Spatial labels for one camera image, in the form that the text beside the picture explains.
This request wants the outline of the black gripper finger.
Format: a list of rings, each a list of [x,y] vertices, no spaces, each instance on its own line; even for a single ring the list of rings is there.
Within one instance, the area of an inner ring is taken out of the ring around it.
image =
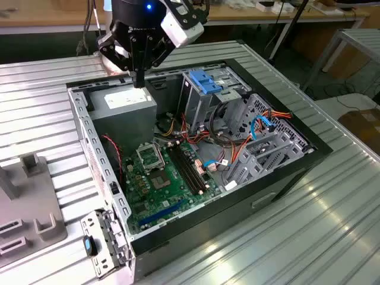
[[[128,72],[138,88],[138,71],[133,65],[129,27],[122,22],[111,22],[110,31],[97,39],[99,52],[123,72]]]
[[[145,73],[152,67],[158,67],[174,50],[174,44],[167,35],[147,36],[142,54],[142,64],[138,71],[138,87],[145,86]]]

